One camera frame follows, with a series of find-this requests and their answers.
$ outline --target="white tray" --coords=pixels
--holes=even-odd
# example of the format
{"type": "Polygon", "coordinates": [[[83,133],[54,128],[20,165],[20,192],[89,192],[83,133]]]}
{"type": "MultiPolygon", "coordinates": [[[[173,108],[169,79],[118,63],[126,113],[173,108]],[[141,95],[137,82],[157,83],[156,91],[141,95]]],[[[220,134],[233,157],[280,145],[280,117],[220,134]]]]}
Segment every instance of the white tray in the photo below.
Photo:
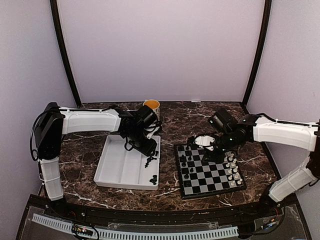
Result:
{"type": "Polygon", "coordinates": [[[155,150],[159,154],[145,168],[147,156],[136,149],[125,150],[126,141],[120,135],[108,135],[94,175],[95,183],[109,188],[157,190],[161,137],[153,136],[152,139],[157,143],[155,150]],[[150,182],[153,175],[157,175],[156,185],[150,182]]]}

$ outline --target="black frame post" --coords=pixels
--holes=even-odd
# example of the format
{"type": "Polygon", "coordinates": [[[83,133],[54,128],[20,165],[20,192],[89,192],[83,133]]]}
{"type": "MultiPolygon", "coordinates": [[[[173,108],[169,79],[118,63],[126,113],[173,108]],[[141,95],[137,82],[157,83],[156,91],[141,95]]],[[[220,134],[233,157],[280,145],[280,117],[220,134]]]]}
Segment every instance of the black frame post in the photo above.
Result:
{"type": "Polygon", "coordinates": [[[58,45],[59,45],[60,54],[62,57],[66,77],[68,78],[68,82],[69,82],[69,85],[70,85],[70,88],[72,91],[72,95],[73,95],[75,104],[78,107],[80,107],[82,103],[81,103],[81,99],[79,96],[79,92],[77,90],[74,76],[72,74],[72,70],[71,70],[71,66],[70,66],[70,62],[69,62],[69,58],[68,58],[68,54],[67,54],[67,49],[66,49],[64,36],[62,33],[62,28],[61,28],[61,23],[60,23],[57,0],[50,0],[50,5],[51,5],[51,12],[52,12],[52,18],[53,18],[53,23],[54,23],[56,39],[58,41],[58,45]]]}
{"type": "Polygon", "coordinates": [[[256,52],[254,56],[254,61],[253,61],[249,81],[246,86],[246,90],[242,100],[242,104],[244,106],[247,106],[248,104],[248,101],[257,77],[257,72],[260,65],[260,60],[261,60],[262,52],[264,50],[264,45],[265,45],[265,40],[267,35],[268,23],[269,23],[270,12],[271,12],[271,4],[272,4],[272,0],[265,0],[264,2],[264,10],[263,10],[263,17],[262,17],[262,24],[260,29],[258,45],[256,47],[256,52]]]}

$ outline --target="chessboard border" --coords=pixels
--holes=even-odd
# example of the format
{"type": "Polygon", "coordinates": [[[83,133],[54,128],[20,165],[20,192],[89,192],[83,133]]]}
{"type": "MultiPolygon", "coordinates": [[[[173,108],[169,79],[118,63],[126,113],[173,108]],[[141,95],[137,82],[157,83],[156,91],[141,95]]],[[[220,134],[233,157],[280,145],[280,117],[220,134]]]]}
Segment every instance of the chessboard border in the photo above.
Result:
{"type": "Polygon", "coordinates": [[[182,178],[182,172],[181,172],[181,167],[180,167],[180,160],[179,160],[179,154],[178,154],[178,146],[185,146],[187,145],[187,143],[180,143],[180,144],[174,144],[173,148],[174,148],[174,157],[175,157],[175,163],[176,163],[176,167],[178,170],[178,177],[179,177],[179,184],[180,184],[180,193],[181,193],[181,198],[183,200],[189,200],[189,199],[199,199],[199,198],[207,198],[207,197],[212,197],[215,195],[220,195],[220,194],[226,194],[226,193],[232,193],[232,192],[236,192],[236,191],[241,191],[241,190],[245,190],[247,189],[247,185],[246,185],[246,181],[244,179],[243,174],[241,173],[241,169],[240,167],[238,168],[238,172],[239,174],[242,176],[243,178],[243,186],[237,186],[237,187],[232,187],[229,189],[222,189],[222,190],[216,190],[214,192],[207,192],[207,193],[193,193],[191,195],[186,195],[185,194],[185,189],[183,186],[183,178],[182,178]]]}

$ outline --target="marble tabletop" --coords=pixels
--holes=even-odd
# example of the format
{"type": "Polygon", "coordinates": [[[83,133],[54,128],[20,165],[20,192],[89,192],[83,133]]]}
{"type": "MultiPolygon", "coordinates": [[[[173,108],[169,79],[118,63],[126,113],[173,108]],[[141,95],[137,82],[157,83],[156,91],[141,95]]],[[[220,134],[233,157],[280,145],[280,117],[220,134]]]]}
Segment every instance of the marble tabletop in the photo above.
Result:
{"type": "MultiPolygon", "coordinates": [[[[114,103],[86,103],[82,108],[102,109],[114,103]]],[[[142,103],[116,103],[125,110],[138,109],[142,103]]],[[[161,102],[161,136],[159,188],[155,191],[128,190],[97,186],[94,175],[107,132],[78,132],[65,136],[60,152],[61,183],[69,203],[135,211],[187,211],[237,206],[257,202],[265,187],[276,180],[271,164],[258,142],[238,148],[238,165],[246,190],[182,200],[174,144],[186,143],[196,134],[211,133],[207,122],[219,108],[225,108],[236,119],[245,115],[236,102],[161,102]]]]}

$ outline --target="black chessboard square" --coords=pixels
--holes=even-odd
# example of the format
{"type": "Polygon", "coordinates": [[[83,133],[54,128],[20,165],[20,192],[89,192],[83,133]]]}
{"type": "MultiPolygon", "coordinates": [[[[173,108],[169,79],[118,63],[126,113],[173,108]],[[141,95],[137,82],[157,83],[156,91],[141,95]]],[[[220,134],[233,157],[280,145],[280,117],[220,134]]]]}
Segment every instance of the black chessboard square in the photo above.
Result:
{"type": "Polygon", "coordinates": [[[196,179],[198,179],[198,175],[196,173],[190,173],[190,179],[196,180],[196,179]]]}
{"type": "Polygon", "coordinates": [[[193,155],[193,161],[201,161],[199,155],[193,155]]]}
{"type": "Polygon", "coordinates": [[[187,167],[181,168],[181,172],[182,172],[182,174],[188,174],[189,169],[187,167]]]}
{"type": "Polygon", "coordinates": [[[199,185],[200,186],[207,185],[207,182],[206,182],[205,178],[199,179],[198,181],[199,181],[199,185]]]}
{"type": "Polygon", "coordinates": [[[195,194],[201,193],[201,190],[200,190],[200,187],[199,187],[199,186],[193,186],[193,187],[192,187],[192,191],[193,191],[195,194]]]}
{"type": "Polygon", "coordinates": [[[203,173],[203,172],[204,172],[204,169],[202,168],[202,166],[196,166],[196,167],[195,167],[195,171],[196,171],[197,173],[203,173]]]}
{"type": "Polygon", "coordinates": [[[174,145],[182,199],[204,198],[246,189],[240,168],[238,172],[243,181],[238,184],[234,178],[229,180],[229,176],[232,176],[228,172],[231,167],[227,167],[226,163],[202,162],[204,153],[203,148],[194,145],[174,145]]]}

